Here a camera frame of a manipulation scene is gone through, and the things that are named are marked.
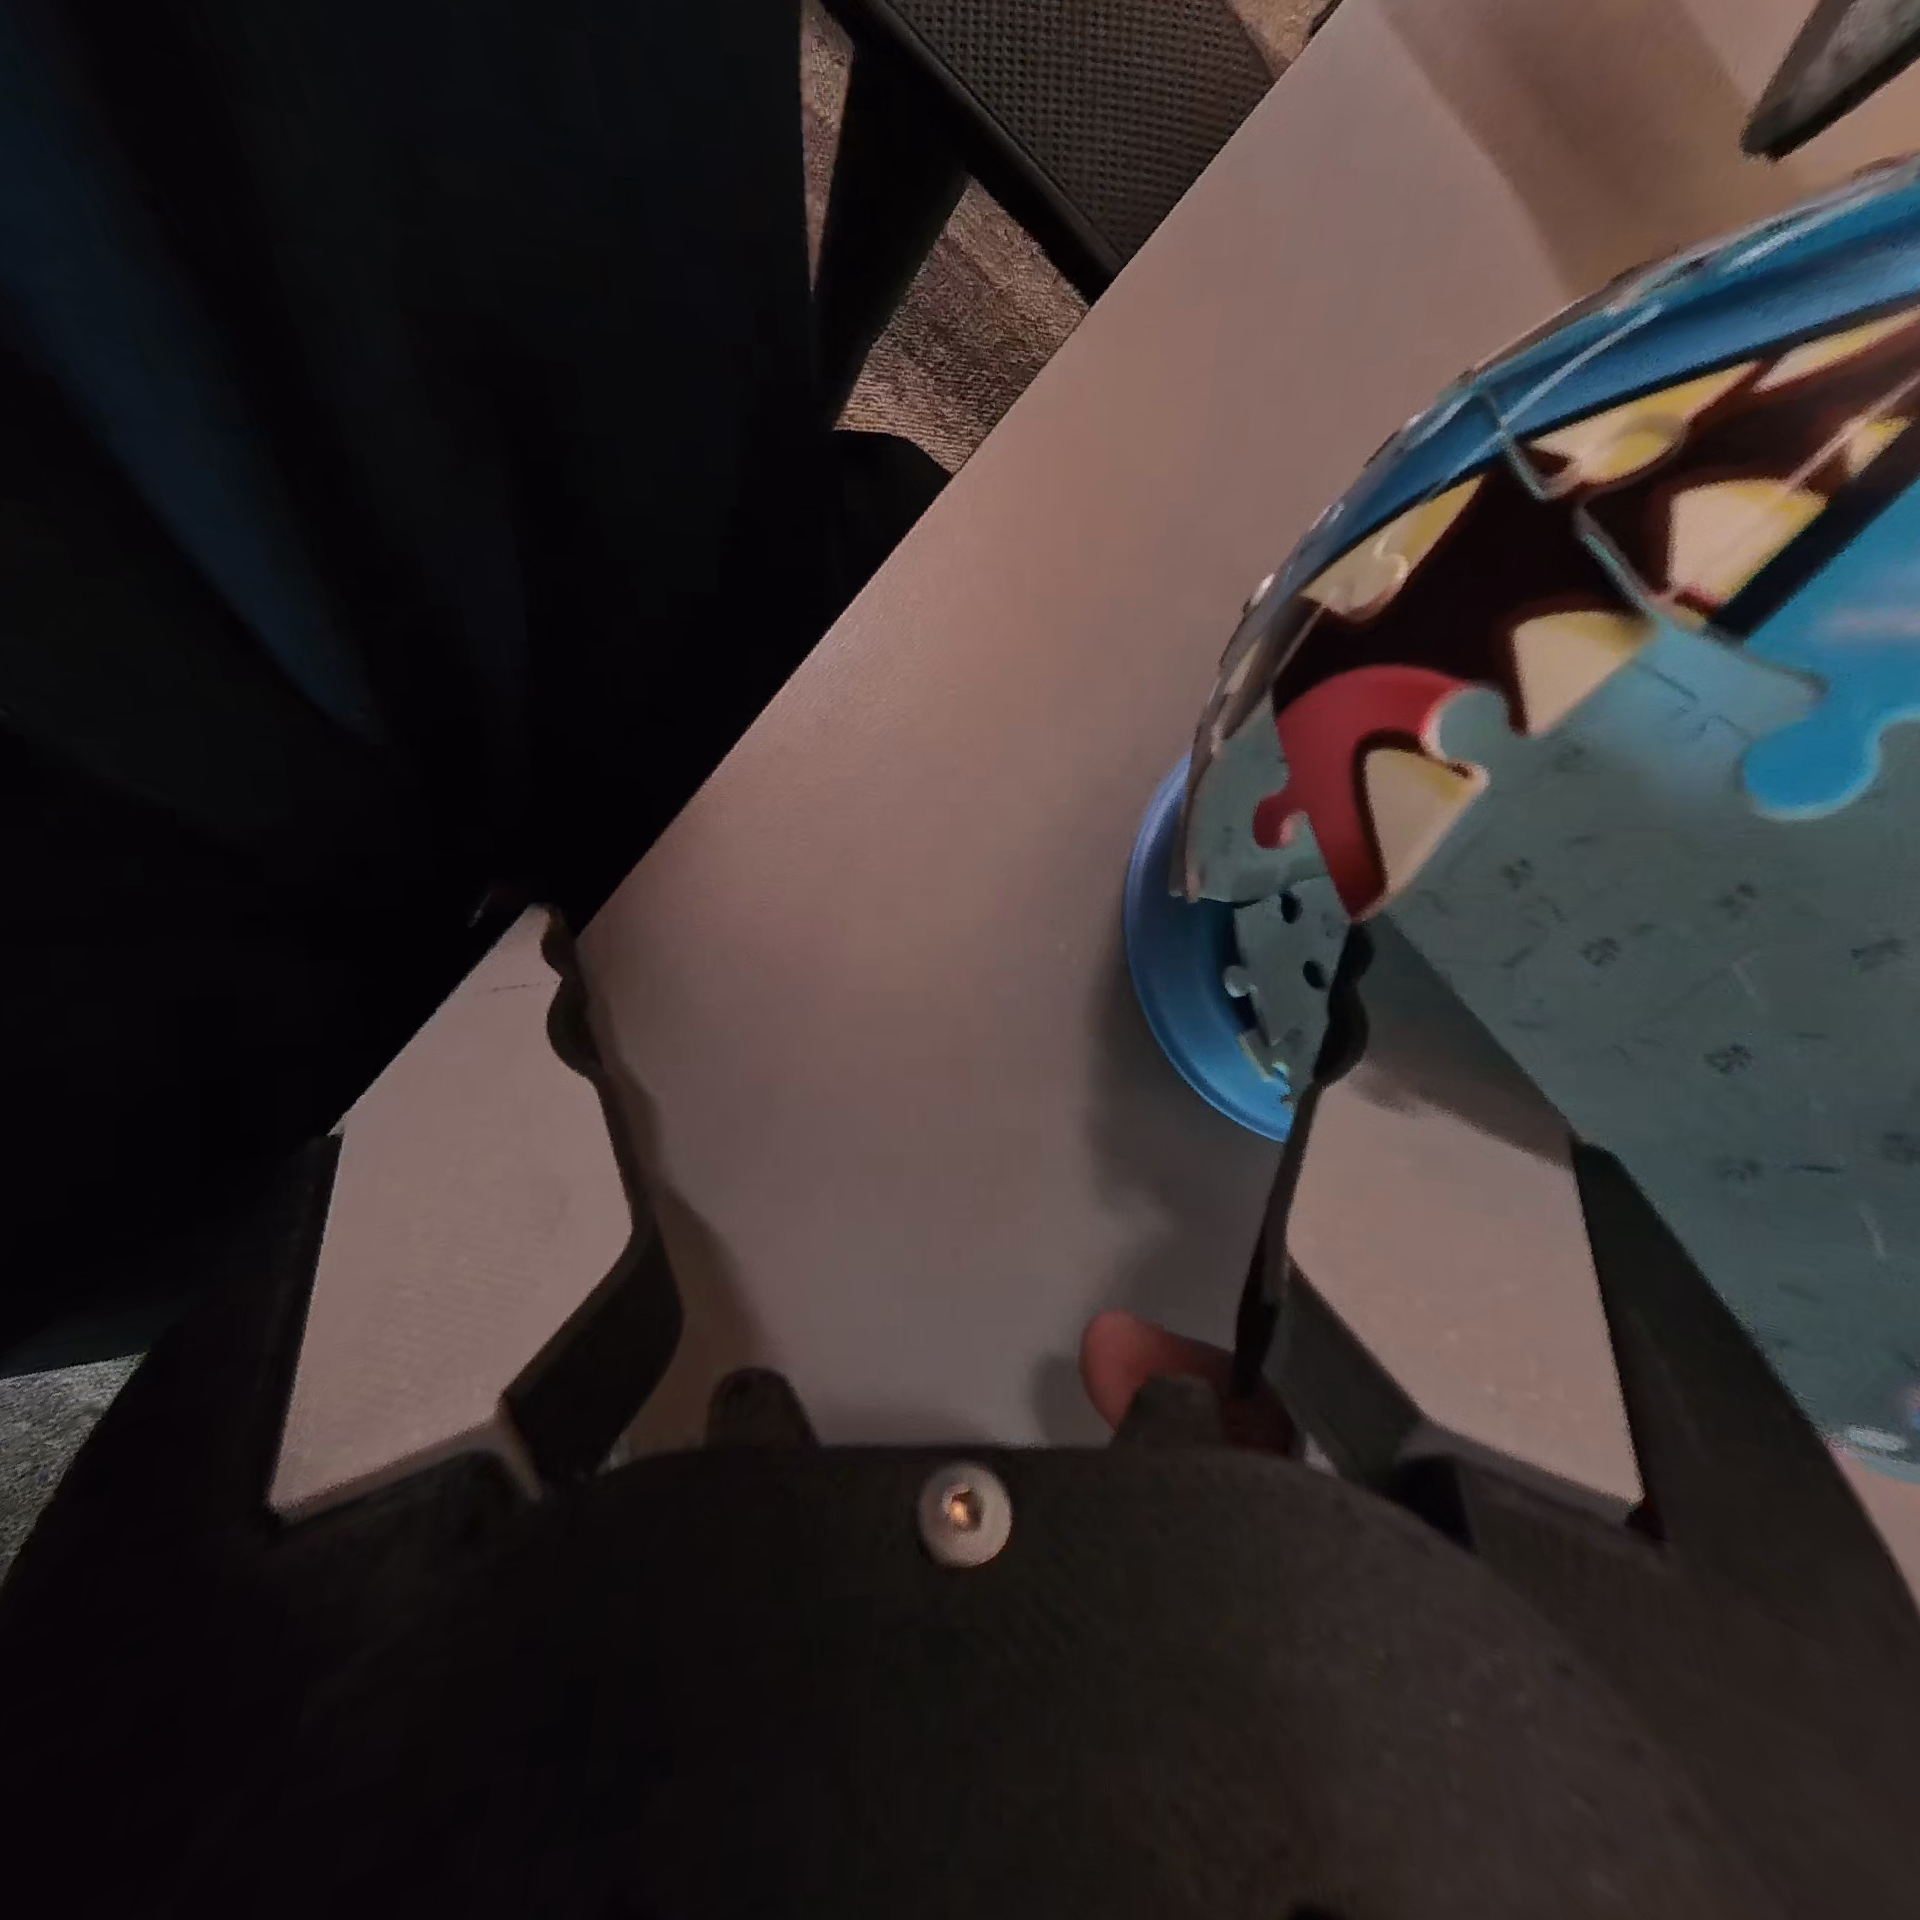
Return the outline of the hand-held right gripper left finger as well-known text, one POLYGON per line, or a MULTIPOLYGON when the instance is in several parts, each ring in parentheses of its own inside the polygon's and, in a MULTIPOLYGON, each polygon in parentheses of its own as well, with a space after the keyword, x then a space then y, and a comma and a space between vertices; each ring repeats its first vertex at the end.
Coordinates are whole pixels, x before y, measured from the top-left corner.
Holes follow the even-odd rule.
POLYGON ((528 1493, 601 1471, 685 1316, 563 921, 504 927, 333 1140, 273 1513, 463 1454, 528 1493))

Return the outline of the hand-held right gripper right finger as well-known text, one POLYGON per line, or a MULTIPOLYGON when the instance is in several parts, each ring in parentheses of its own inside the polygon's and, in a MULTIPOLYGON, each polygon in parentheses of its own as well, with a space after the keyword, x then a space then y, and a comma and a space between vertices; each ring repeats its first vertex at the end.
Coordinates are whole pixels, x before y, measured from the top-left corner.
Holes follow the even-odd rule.
POLYGON ((1303 1097, 1273 1190, 1293 1276, 1428 1433, 1635 1504, 1567 1118, 1393 923, 1356 1013, 1351 1066, 1303 1097))

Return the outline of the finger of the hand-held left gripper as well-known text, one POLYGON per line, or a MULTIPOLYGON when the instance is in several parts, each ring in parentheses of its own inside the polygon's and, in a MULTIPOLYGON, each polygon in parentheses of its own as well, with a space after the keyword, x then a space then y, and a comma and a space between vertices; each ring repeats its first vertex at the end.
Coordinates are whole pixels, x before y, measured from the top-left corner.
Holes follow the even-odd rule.
POLYGON ((1907 3, 1820 3, 1744 123, 1747 156, 1788 156, 1907 70, 1907 3))

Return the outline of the blue round ball stand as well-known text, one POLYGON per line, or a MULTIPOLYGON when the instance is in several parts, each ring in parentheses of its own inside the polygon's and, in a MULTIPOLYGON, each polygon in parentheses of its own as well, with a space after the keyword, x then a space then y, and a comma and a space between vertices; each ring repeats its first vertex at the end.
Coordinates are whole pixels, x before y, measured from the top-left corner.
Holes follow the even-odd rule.
POLYGON ((1227 984, 1239 960, 1233 909, 1188 900, 1169 883, 1186 789, 1188 758, 1180 758, 1153 789, 1133 844, 1120 897, 1131 983, 1179 1078, 1240 1129, 1285 1142, 1293 1115, 1290 1075, 1257 1062, 1255 1013, 1227 984))

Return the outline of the blue puzzle ball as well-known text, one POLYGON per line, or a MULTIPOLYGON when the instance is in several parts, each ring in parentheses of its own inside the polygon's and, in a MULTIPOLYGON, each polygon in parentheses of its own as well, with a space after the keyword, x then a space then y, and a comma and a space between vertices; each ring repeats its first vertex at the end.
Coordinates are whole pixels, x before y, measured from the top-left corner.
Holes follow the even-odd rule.
POLYGON ((1917 165, 1620 274, 1250 597, 1169 883, 1326 872, 1915 1481, 1917 165))

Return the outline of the person's right hand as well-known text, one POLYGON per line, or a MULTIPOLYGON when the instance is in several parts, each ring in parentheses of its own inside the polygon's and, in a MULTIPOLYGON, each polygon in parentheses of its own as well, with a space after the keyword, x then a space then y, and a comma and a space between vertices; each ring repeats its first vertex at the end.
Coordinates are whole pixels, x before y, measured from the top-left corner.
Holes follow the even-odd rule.
POLYGON ((1212 1392, 1227 1440, 1257 1452, 1302 1452, 1297 1423, 1268 1388, 1237 1389, 1229 1348, 1169 1331, 1131 1310, 1110 1308, 1086 1325, 1078 1365, 1092 1408, 1114 1430, 1144 1388, 1184 1381, 1212 1392))

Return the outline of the black mesh office chair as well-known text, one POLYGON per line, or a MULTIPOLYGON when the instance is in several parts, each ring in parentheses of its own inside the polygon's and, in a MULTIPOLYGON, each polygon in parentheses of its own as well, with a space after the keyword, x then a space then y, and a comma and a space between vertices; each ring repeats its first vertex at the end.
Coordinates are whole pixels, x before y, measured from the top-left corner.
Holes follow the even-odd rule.
POLYGON ((1097 300, 1274 75, 1222 3, 826 3, 848 96, 814 274, 841 412, 975 182, 1097 300))

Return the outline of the person's dark clothing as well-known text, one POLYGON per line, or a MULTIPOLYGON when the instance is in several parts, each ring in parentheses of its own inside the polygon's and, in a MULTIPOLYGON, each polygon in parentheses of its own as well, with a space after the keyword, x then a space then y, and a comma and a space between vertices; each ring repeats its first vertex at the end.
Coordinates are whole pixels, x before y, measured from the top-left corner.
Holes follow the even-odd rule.
POLYGON ((142 1341, 943 492, 832 427, 798 4, 4 4, 4 1370, 142 1341))

